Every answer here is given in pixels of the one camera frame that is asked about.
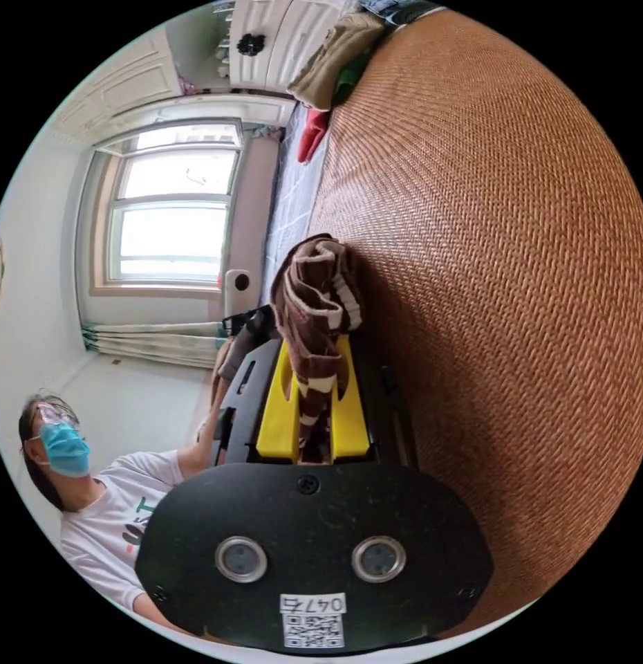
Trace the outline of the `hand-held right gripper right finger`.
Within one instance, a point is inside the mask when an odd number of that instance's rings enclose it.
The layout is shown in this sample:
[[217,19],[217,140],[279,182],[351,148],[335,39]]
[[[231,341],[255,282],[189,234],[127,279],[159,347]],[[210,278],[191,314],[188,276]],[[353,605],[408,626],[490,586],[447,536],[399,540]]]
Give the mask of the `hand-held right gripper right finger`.
[[366,457],[369,452],[369,436],[349,335],[339,336],[336,346],[345,362],[347,372],[343,393],[339,393],[337,383],[334,384],[331,393],[330,457],[333,462],[343,462]]

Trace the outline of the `person's left hand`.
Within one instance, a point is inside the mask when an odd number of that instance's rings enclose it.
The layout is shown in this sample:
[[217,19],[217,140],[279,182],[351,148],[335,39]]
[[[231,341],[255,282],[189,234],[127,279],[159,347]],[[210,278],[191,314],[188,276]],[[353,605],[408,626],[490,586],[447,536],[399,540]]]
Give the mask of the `person's left hand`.
[[246,325],[221,347],[212,374],[211,412],[219,409],[241,363],[247,354],[257,347],[257,344],[256,335]]

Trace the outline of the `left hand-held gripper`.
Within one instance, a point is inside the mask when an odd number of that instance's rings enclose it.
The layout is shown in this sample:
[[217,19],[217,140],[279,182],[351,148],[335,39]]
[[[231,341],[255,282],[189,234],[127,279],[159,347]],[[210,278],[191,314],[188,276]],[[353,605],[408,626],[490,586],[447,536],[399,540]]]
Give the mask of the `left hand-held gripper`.
[[228,337],[236,337],[242,331],[247,331],[247,335],[256,344],[263,344],[273,336],[274,314],[270,306],[260,306],[225,317],[222,325]]

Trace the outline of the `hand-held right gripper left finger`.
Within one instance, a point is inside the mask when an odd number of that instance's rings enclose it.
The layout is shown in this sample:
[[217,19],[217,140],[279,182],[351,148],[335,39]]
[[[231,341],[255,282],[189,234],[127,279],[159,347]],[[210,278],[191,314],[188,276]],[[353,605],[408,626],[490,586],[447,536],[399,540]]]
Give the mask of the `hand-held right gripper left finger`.
[[257,453],[263,459],[297,459],[299,428],[299,383],[287,342],[282,341],[266,395]]

